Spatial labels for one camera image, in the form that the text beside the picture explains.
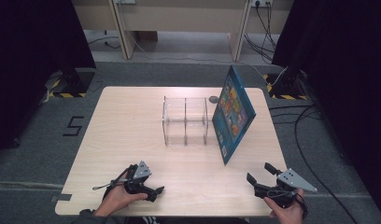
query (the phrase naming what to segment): wooden table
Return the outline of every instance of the wooden table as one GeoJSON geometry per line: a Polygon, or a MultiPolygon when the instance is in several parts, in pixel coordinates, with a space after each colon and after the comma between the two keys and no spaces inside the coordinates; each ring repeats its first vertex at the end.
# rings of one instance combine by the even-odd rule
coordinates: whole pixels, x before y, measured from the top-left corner
{"type": "MultiPolygon", "coordinates": [[[[254,196],[247,172],[258,182],[275,185],[265,162],[286,170],[275,128],[260,89],[247,89],[257,117],[227,165],[223,164],[212,122],[207,146],[164,143],[162,104],[167,97],[219,96],[221,88],[107,87],[92,115],[56,213],[77,215],[96,209],[105,189],[92,190],[115,179],[130,164],[145,161],[152,176],[146,186],[165,189],[154,202],[135,202],[121,216],[258,217],[270,208],[254,196]]],[[[211,120],[215,106],[207,101],[211,120]]]]}

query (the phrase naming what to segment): book cover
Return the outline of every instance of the book cover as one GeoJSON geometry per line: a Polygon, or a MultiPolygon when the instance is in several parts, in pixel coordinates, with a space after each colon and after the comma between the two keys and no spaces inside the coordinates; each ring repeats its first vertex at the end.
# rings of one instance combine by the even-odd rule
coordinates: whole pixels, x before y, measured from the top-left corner
{"type": "Polygon", "coordinates": [[[228,163],[255,116],[242,81],[231,66],[212,119],[224,164],[228,163]]]}

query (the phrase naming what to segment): wrist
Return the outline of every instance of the wrist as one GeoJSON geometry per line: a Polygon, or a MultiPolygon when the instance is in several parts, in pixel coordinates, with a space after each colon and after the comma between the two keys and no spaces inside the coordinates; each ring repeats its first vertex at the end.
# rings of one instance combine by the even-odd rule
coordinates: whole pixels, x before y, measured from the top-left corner
{"type": "Polygon", "coordinates": [[[95,210],[92,213],[92,215],[94,217],[109,217],[111,214],[108,211],[106,211],[106,210],[102,209],[101,207],[99,207],[99,208],[97,208],[97,210],[95,210]]]}

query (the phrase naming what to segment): electric wire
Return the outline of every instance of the electric wire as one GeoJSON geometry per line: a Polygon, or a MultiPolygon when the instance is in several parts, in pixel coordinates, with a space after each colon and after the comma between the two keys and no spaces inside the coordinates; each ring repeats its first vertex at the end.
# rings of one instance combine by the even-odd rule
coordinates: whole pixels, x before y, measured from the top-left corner
{"type": "Polygon", "coordinates": [[[303,114],[306,113],[307,110],[309,110],[310,108],[314,107],[315,105],[310,105],[308,106],[302,113],[301,115],[296,119],[295,121],[295,125],[294,125],[294,134],[295,134],[295,141],[296,141],[296,145],[298,147],[298,150],[301,154],[301,157],[305,163],[305,165],[307,166],[307,168],[310,170],[310,172],[312,173],[312,175],[317,179],[317,181],[324,187],[324,189],[326,189],[330,195],[333,197],[333,199],[335,201],[337,201],[339,203],[339,205],[342,206],[342,208],[345,210],[345,212],[347,213],[347,215],[351,218],[351,220],[357,224],[357,221],[355,218],[353,218],[353,216],[350,214],[350,212],[348,211],[348,209],[345,207],[344,204],[342,204],[342,202],[335,196],[335,194],[328,188],[327,185],[325,185],[324,182],[322,182],[322,180],[318,177],[318,175],[315,173],[315,171],[313,170],[313,168],[311,167],[311,165],[309,164],[309,162],[307,161],[305,155],[303,154],[303,151],[302,151],[302,148],[301,148],[301,145],[299,143],[299,139],[298,139],[298,123],[299,121],[303,118],[303,114]]]}
{"type": "Polygon", "coordinates": [[[271,199],[273,198],[279,198],[279,197],[282,197],[282,196],[285,196],[285,195],[289,195],[291,194],[292,191],[288,191],[288,190],[268,190],[266,192],[267,196],[271,199]]]}
{"type": "MultiPolygon", "coordinates": [[[[304,118],[310,118],[310,119],[322,119],[322,118],[315,118],[315,117],[313,117],[313,116],[310,116],[310,115],[312,115],[312,114],[316,114],[316,113],[318,113],[317,111],[315,111],[315,112],[311,112],[311,113],[309,113],[309,114],[307,114],[307,115],[304,115],[303,117],[304,118]]],[[[278,114],[278,115],[272,115],[271,117],[272,118],[275,118],[275,117],[281,117],[281,116],[287,116],[287,115],[297,115],[297,116],[299,116],[300,114],[292,114],[292,113],[288,113],[288,114],[278,114]]]]}
{"type": "MultiPolygon", "coordinates": [[[[119,16],[120,16],[120,20],[123,22],[123,25],[125,27],[127,27],[126,25],[126,22],[125,22],[125,19],[122,17],[122,13],[119,13],[119,16]]],[[[263,79],[263,81],[266,83],[266,85],[268,86],[274,86],[276,84],[276,82],[279,80],[279,78],[281,77],[281,75],[287,70],[287,67],[284,68],[280,74],[277,76],[277,79],[275,80],[275,82],[273,84],[271,83],[268,83],[264,77],[263,77],[263,74],[253,65],[249,64],[249,63],[244,63],[244,62],[241,62],[241,61],[234,61],[234,60],[231,60],[231,61],[222,61],[222,60],[216,60],[216,59],[196,59],[196,58],[192,58],[192,57],[180,57],[180,58],[172,58],[172,57],[166,57],[166,56],[162,56],[162,57],[152,57],[150,56],[143,48],[141,48],[141,46],[138,45],[138,43],[135,41],[135,39],[133,38],[132,34],[130,33],[129,30],[125,30],[127,35],[130,37],[130,39],[132,40],[132,42],[137,46],[138,49],[140,49],[144,55],[148,58],[148,59],[151,59],[151,60],[175,60],[175,61],[181,61],[181,60],[192,60],[192,61],[196,61],[196,62],[217,62],[217,63],[242,63],[242,64],[245,64],[245,65],[248,65],[248,66],[251,66],[263,79]]]]}
{"type": "Polygon", "coordinates": [[[49,95],[50,95],[50,92],[49,90],[46,90],[46,97],[45,97],[45,100],[42,100],[41,104],[45,104],[49,101],[49,95]]]}
{"type": "Polygon", "coordinates": [[[105,188],[105,187],[108,187],[108,186],[115,186],[118,181],[120,180],[120,178],[127,172],[129,171],[129,168],[126,168],[115,180],[111,180],[111,182],[109,182],[109,184],[106,184],[106,185],[103,185],[103,186],[100,186],[100,187],[93,187],[92,190],[98,190],[98,189],[102,189],[102,188],[105,188]]]}
{"type": "Polygon", "coordinates": [[[274,53],[272,50],[269,50],[269,49],[264,49],[263,47],[260,47],[258,46],[257,44],[255,44],[248,36],[248,34],[245,34],[244,35],[244,38],[246,39],[247,43],[251,46],[251,48],[255,51],[257,51],[261,56],[262,56],[262,59],[264,62],[266,62],[264,59],[266,58],[267,60],[269,61],[272,61],[272,57],[270,57],[268,54],[266,54],[265,52],[263,52],[263,50],[265,51],[268,51],[268,52],[272,52],[274,53]]]}
{"type": "Polygon", "coordinates": [[[299,193],[296,193],[295,202],[297,202],[301,206],[301,208],[303,209],[303,219],[304,219],[307,216],[307,214],[309,213],[309,208],[308,208],[306,200],[302,197],[302,195],[300,195],[299,193]]]}
{"type": "MultiPolygon", "coordinates": [[[[314,113],[317,113],[317,112],[311,112],[311,113],[309,113],[309,114],[303,115],[301,119],[305,119],[305,118],[319,119],[319,118],[314,118],[314,117],[311,117],[311,116],[310,116],[311,114],[314,114],[314,113]]],[[[296,122],[296,120],[295,120],[295,121],[274,122],[273,124],[293,124],[293,123],[295,123],[295,122],[296,122]]]]}
{"type": "Polygon", "coordinates": [[[117,36],[105,36],[105,37],[97,38],[97,39],[95,39],[95,40],[93,40],[91,42],[88,42],[88,44],[95,43],[95,42],[97,42],[99,40],[102,40],[102,39],[110,39],[110,38],[118,38],[118,37],[117,36]]]}
{"type": "Polygon", "coordinates": [[[63,189],[63,185],[36,183],[36,182],[11,182],[0,181],[0,188],[20,188],[20,189],[63,189]]]}
{"type": "Polygon", "coordinates": [[[309,107],[313,105],[284,105],[284,106],[277,106],[277,107],[271,107],[269,110],[276,110],[276,109],[286,109],[286,108],[303,108],[303,107],[309,107]]]}
{"type": "Polygon", "coordinates": [[[259,6],[256,6],[255,8],[257,10],[258,18],[260,19],[261,24],[263,26],[263,30],[265,31],[265,38],[267,38],[269,40],[269,42],[273,46],[273,49],[275,49],[275,41],[273,40],[271,31],[270,31],[270,21],[272,19],[272,7],[271,7],[270,4],[268,4],[267,6],[268,6],[268,8],[267,8],[267,13],[268,13],[268,16],[267,16],[267,19],[268,19],[268,28],[266,28],[265,23],[264,23],[264,21],[263,21],[263,19],[261,17],[261,14],[259,12],[259,6]]]}
{"type": "Polygon", "coordinates": [[[106,46],[109,46],[109,47],[111,47],[112,49],[118,49],[118,48],[120,48],[120,45],[119,45],[119,46],[116,46],[116,47],[114,47],[114,46],[110,45],[108,42],[104,42],[104,44],[105,44],[106,46]]]}
{"type": "Polygon", "coordinates": [[[104,81],[101,81],[101,80],[100,81],[95,81],[95,83],[99,83],[99,85],[95,89],[92,89],[91,87],[89,87],[89,90],[92,91],[92,92],[96,92],[96,91],[100,90],[103,87],[104,81]]]}

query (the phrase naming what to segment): gray carpet floor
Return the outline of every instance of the gray carpet floor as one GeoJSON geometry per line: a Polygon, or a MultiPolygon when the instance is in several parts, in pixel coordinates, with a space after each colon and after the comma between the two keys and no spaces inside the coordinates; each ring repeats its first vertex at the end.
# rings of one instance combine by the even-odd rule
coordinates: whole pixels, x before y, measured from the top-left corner
{"type": "MultiPolygon", "coordinates": [[[[311,105],[317,99],[272,99],[263,78],[252,67],[236,67],[246,87],[264,90],[287,166],[318,188],[317,194],[305,195],[309,215],[304,223],[353,223],[318,179],[336,195],[358,223],[381,223],[379,210],[357,172],[342,158],[318,108],[307,111],[309,115],[298,123],[296,135],[294,121],[304,107],[274,109],[311,105]],[[301,152],[316,175],[307,167],[301,152]]],[[[258,69],[262,74],[282,70],[273,66],[258,66],[258,69]]],[[[229,65],[213,64],[97,63],[86,97],[50,97],[29,120],[20,136],[20,146],[0,151],[0,223],[70,223],[74,219],[57,216],[54,199],[61,193],[104,87],[219,87],[228,70],[229,65]],[[64,136],[64,133],[74,131],[67,128],[74,116],[83,117],[73,123],[82,127],[79,135],[64,136]]],[[[277,222],[269,217],[252,217],[250,223],[277,222]]]]}

